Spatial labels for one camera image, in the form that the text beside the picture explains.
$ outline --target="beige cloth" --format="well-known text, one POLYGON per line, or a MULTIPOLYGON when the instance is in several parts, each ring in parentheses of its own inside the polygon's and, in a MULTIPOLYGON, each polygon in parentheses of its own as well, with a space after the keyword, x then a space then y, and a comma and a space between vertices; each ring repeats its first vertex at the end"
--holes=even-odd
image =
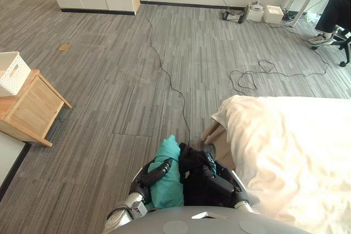
POLYGON ((206 145, 213 144, 216 148, 215 159, 229 169, 234 170, 235 165, 231 156, 230 145, 227 143, 227 131, 220 123, 214 121, 213 124, 207 127, 201 135, 201 140, 206 145))

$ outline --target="person's leg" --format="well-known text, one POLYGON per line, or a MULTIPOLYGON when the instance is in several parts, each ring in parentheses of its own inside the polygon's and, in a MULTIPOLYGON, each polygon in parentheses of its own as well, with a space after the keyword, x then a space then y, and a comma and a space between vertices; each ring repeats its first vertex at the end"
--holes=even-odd
POLYGON ((316 30, 322 32, 322 34, 309 39, 310 44, 317 46, 322 44, 328 45, 333 42, 332 33, 343 13, 342 4, 343 0, 329 0, 316 25, 316 30))

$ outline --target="sneaker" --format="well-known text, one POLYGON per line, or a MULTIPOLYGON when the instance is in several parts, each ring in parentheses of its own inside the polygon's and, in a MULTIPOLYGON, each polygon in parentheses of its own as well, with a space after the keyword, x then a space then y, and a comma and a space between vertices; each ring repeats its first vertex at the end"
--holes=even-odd
POLYGON ((310 38, 308 42, 315 47, 320 45, 329 45, 334 42, 334 35, 331 35, 331 38, 325 38, 324 34, 321 33, 314 38, 310 38))

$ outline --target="teal cloth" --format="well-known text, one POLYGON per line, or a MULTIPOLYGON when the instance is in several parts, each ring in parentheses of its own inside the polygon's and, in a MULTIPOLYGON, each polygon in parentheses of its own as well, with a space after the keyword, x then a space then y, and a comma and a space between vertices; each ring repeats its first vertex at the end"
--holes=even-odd
POLYGON ((172 165, 168 173, 150 187, 151 199, 155 208, 172 208, 184 205, 183 184, 179 174, 180 148, 174 135, 164 139, 156 152, 155 163, 151 163, 148 172, 159 167, 164 160, 171 158, 172 165))

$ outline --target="white bed sheet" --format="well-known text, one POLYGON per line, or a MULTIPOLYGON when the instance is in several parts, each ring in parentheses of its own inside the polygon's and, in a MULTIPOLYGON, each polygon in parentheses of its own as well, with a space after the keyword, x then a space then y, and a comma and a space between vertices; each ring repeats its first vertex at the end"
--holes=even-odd
POLYGON ((255 212, 312 233, 351 233, 351 101, 233 96, 227 130, 255 212))

